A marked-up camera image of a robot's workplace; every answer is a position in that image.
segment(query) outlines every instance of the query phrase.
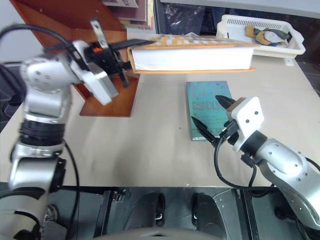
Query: green book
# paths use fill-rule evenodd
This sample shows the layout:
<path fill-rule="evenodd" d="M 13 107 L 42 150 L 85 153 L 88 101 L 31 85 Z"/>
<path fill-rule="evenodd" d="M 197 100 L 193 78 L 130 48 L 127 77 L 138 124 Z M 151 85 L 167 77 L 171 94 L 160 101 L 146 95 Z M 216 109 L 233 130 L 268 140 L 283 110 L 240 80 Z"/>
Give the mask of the green book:
<path fill-rule="evenodd" d="M 189 81 L 186 83 L 189 118 L 192 141 L 205 138 L 198 132 L 191 116 L 202 121 L 215 136 L 221 133 L 224 123 L 228 121 L 226 110 L 218 103 L 215 96 L 231 98 L 226 81 Z"/>

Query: white plastic basket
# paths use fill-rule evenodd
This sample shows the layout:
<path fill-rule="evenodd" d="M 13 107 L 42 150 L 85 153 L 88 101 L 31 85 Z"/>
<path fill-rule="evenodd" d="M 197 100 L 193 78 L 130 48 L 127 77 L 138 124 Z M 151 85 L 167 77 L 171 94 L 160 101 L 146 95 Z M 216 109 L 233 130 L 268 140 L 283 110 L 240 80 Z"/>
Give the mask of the white plastic basket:
<path fill-rule="evenodd" d="M 285 59 L 294 59 L 297 55 L 303 54 L 306 49 L 303 46 L 304 37 L 300 32 L 293 29 L 290 23 L 285 21 L 270 20 L 256 17 L 223 15 L 222 21 L 217 24 L 217 37 L 229 38 L 232 40 L 254 43 L 254 38 L 245 36 L 245 27 L 253 25 L 255 28 L 263 30 L 265 28 L 278 29 L 285 33 L 290 33 L 292 38 L 284 46 L 257 46 L 253 54 Z"/>

